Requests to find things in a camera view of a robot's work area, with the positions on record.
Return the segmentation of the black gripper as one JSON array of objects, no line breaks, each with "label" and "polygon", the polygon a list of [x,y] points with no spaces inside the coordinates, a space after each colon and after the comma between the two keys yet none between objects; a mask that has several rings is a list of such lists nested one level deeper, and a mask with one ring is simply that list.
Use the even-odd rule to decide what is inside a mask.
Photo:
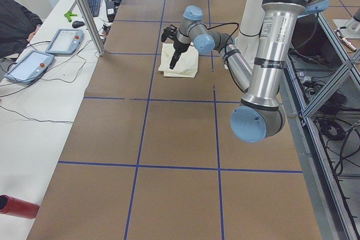
[{"label": "black gripper", "polygon": [[168,38],[173,41],[173,47],[175,49],[169,64],[169,68],[173,70],[179,61],[181,54],[188,51],[190,38],[182,34],[174,25],[169,25],[163,30],[161,41],[164,43]]}]

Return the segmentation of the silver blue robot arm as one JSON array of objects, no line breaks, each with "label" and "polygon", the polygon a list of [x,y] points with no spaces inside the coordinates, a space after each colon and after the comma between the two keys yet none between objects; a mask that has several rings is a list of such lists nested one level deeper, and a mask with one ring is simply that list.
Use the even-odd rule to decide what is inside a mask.
[{"label": "silver blue robot arm", "polygon": [[168,26],[161,40],[173,41],[173,69],[194,46],[200,54],[217,51],[243,95],[230,125],[242,141],[260,142],[281,131],[285,112],[277,99],[297,18],[324,11],[330,0],[247,0],[237,38],[205,26],[203,11],[188,6],[180,26]]}]

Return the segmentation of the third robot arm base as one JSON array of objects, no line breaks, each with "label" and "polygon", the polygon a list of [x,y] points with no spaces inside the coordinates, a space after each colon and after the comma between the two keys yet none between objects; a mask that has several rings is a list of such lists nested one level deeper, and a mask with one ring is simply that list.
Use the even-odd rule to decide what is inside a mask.
[{"label": "third robot arm base", "polygon": [[343,38],[359,39],[359,10],[349,20],[333,19],[336,25],[334,32]]}]

